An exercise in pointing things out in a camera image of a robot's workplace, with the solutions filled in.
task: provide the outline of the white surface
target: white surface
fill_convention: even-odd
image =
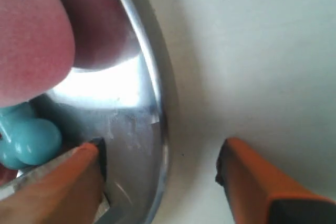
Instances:
[[[233,223],[214,182],[230,135],[336,198],[335,0],[150,1],[182,117],[179,127],[171,118],[171,177],[154,223]]]

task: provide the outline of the turquoise ball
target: turquoise ball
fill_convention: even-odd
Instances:
[[[21,162],[15,153],[9,148],[8,144],[4,141],[0,142],[0,162],[8,169],[19,170],[27,167],[26,164]]]
[[[41,165],[54,158],[62,142],[58,128],[44,119],[17,123],[12,138],[15,156],[29,165]]]

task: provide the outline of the white table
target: white table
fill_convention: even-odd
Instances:
[[[236,135],[336,198],[336,0],[150,0],[181,122],[155,224],[233,223],[215,161]]]

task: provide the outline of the stainless steel bowl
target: stainless steel bowl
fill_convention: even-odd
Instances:
[[[102,4],[106,0],[62,1],[71,22],[82,22],[82,25],[77,24],[79,29],[90,20],[78,15],[81,16],[83,10],[85,13],[85,8],[95,13],[92,5],[99,5],[97,15],[104,17],[106,24],[115,18],[108,4],[106,8]],[[112,204],[99,223],[150,223],[159,207],[169,166],[160,80],[161,74],[172,79],[172,72],[148,1],[142,0],[140,8],[136,8],[132,0],[118,1],[128,21],[119,51],[100,51],[102,62],[98,57],[92,65],[73,68],[62,83],[33,103],[42,117],[60,127],[68,144],[79,144],[97,136],[105,138],[108,152],[106,192]],[[145,16],[147,27],[137,9]],[[76,33],[89,32],[84,29]],[[103,40],[114,43],[115,38],[109,37],[111,34],[104,33]],[[97,38],[97,34],[84,35]],[[103,46],[96,44],[90,48],[91,54]],[[158,65],[164,68],[160,73]]]

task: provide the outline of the metal bowl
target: metal bowl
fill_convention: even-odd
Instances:
[[[111,21],[113,27],[124,22],[115,20],[113,10],[104,4],[106,0],[62,1],[72,24],[82,22],[75,24],[79,30],[90,22],[85,20],[85,15],[81,16],[83,10],[84,13],[85,8],[95,13],[92,5],[99,5],[97,15],[106,19],[104,22],[107,23],[100,25]],[[126,34],[125,40],[118,50],[101,50],[106,45],[95,44],[90,52],[94,55],[100,51],[98,57],[73,68],[62,83],[36,98],[33,104],[40,116],[59,126],[68,144],[77,145],[98,136],[105,138],[108,152],[106,192],[111,209],[99,223],[150,223],[159,207],[169,166],[161,77],[157,66],[159,62],[165,69],[169,68],[169,60],[164,43],[157,43],[162,38],[161,32],[156,30],[153,35],[156,20],[150,29],[156,40],[155,47],[161,48],[154,54],[133,1],[118,0],[118,4],[127,18],[126,33],[121,35]],[[150,9],[147,10],[147,24],[148,17],[153,17]],[[78,31],[74,27],[74,32],[75,36],[84,33],[89,39],[98,37],[85,29]],[[115,43],[116,38],[111,34],[108,31],[100,36],[105,36],[105,42]],[[82,41],[76,40],[76,50],[82,46]],[[81,55],[76,57],[76,62],[80,62]]]

